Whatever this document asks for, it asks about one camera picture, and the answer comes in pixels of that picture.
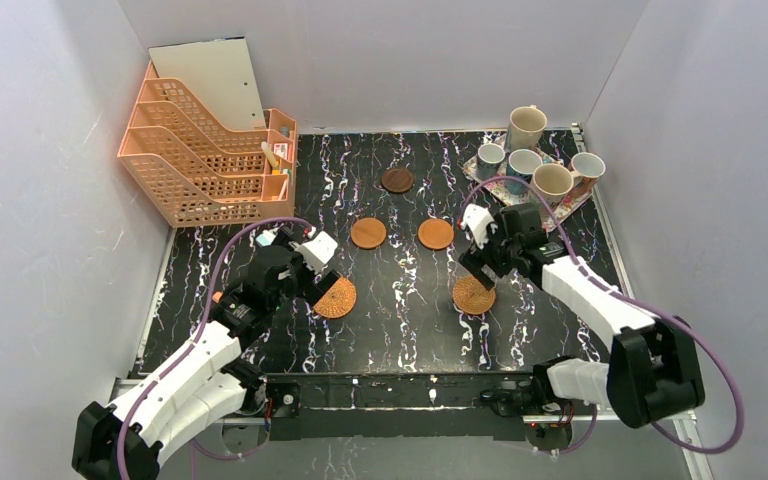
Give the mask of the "woven rattan coaster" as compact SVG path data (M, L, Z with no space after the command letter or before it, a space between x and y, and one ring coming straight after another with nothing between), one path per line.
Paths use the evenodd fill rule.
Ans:
M496 301L496 290L486 289L474 276L457 279L452 290L455 307L468 315L482 315L489 311Z
M314 305L316 314L326 319L339 319L351 312L357 301L355 285L347 278L339 278Z

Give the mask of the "light wooden coaster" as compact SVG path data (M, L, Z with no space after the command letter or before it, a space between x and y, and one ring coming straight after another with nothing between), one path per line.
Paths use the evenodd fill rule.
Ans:
M417 233L420 243L431 250L444 250L449 247L455 237L451 224L440 218L429 218L423 221Z
M387 229L382 221L373 217L364 217L352 225L350 238L358 248L374 249L387 238Z

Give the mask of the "dark wooden coaster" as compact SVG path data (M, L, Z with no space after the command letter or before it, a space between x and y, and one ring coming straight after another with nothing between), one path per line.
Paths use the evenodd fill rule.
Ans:
M414 185L415 175L404 167L394 167L386 170L381 176L381 186L393 194L408 192Z

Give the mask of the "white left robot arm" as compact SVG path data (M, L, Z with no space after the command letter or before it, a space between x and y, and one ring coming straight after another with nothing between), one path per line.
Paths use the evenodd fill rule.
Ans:
M146 378L78 416L72 468L85 479L154 479L179 448L235 412L268 416L266 377L243 352L297 298L315 305L335 285L338 243L291 217L262 222L251 261L220 293L210 286L193 333Z

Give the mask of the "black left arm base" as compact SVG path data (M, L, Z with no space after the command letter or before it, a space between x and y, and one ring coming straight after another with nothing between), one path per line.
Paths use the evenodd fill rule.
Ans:
M245 390L240 407L233 418L251 418L262 421L264 433L269 436L275 418L293 419L299 415L300 386L287 380L271 379L258 366L238 359L221 369L232 376Z

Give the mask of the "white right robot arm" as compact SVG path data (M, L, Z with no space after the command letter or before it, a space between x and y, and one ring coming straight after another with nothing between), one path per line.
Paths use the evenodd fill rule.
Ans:
M484 289L517 271L583 320L609 350L605 363L564 356L535 365L525 399L608 406L631 428L704 403L690 336L618 299L618 289L605 285L582 258L549 240L537 207L521 204L492 213L469 204L459 226L471 236L459 262Z

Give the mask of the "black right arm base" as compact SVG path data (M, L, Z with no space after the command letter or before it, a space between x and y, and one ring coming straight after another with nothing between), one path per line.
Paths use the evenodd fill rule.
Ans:
M535 452L552 456L572 453L581 448L591 437L598 420L598 408L593 407L591 419L583 436L573 442L572 420L575 417L575 401L556 395L549 380L549 369L573 357L560 358L537 364L528 380L503 381L492 388L482 390L478 401L502 418L537 414L550 404L560 407L559 418L549 422L527 422L531 437L528 441Z

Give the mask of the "light blue stapler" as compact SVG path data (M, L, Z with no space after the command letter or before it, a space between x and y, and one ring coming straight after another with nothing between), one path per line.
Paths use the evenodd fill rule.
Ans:
M275 242L276 237L277 233L275 230L264 230L256 236L255 243L259 247L270 246Z

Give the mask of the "floral tray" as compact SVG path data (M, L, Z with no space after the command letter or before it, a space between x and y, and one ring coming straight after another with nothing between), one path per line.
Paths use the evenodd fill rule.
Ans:
M558 163L571 168L573 156L579 153L590 153L588 152L585 143L579 141L583 140L583 137L579 135L580 132L578 132L578 130L573 130L549 130L548 133L544 133L538 144L530 148L541 155L544 164ZM484 140L487 141L486 143L495 143L498 145L504 144L506 134L502 133L501 136L490 142L492 136L491 133L494 132L485 134ZM476 176L477 159L477 154L473 155L473 157L466 160L462 166L466 177L476 182L479 181L479 178ZM502 175L505 172L506 165L507 163L499 165L498 175ZM586 190L581 190L579 187L582 184L583 181L578 186L574 187L564 200L556 206L554 214L559 223L564 222L566 218L572 215L591 198L593 188L587 187ZM482 188L505 206L521 204L528 200L527 192L521 195L512 194L508 191L505 185L504 182L498 181ZM555 230L555 223L549 219L549 217L543 214L541 215L544 229L547 232Z

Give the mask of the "blue patterned mug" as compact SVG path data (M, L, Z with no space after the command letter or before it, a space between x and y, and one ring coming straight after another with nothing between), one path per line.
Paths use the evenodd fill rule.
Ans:
M519 178L528 183L534 171L542 164L541 154L531 149L517 149L509 154L505 173L509 177ZM521 196L527 192L527 187L523 183L506 180L505 184L511 195Z

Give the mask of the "small grey mug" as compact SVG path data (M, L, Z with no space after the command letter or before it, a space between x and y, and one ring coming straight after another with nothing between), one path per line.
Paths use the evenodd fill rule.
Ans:
M479 181L485 181L495 177L505 157L506 153L502 146L495 143L481 145L476 155L476 178Z

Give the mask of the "white and red mug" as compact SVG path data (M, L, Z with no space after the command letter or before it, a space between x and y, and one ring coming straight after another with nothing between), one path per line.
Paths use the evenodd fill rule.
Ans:
M570 195L577 198L592 192L597 181L605 174L606 165L598 155L580 152L571 158L569 169L573 179Z

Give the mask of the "tall beige mug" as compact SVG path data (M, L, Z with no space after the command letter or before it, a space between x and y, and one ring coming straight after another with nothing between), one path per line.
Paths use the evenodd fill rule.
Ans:
M546 114L535 105L513 109L509 115L505 149L514 151L535 146L547 125Z

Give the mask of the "orange plastic file organizer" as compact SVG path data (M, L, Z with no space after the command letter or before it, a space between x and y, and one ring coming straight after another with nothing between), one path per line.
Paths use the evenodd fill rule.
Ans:
M275 108L263 115L263 128L230 130L181 80L148 66L117 156L172 227L289 217L296 122Z

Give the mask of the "aluminium frame rail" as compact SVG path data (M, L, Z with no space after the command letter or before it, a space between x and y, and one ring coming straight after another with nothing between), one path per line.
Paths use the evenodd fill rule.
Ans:
M523 372L361 376L280 374L270 378L293 381L300 386L300 408L296 418L275 418L269 436L258 419L233 418L229 414L213 424L229 418L237 427L259 425L263 439L273 441L353 436L491 436L496 440L514 441L520 435L528 440L531 434L527 422L557 420L560 414L557 404L550 404L537 414L502 418L481 405L478 396L482 390L500 382L528 380L529 377ZM598 420L622 422L608 406L574 401L572 422L591 419L593 407L598 408Z

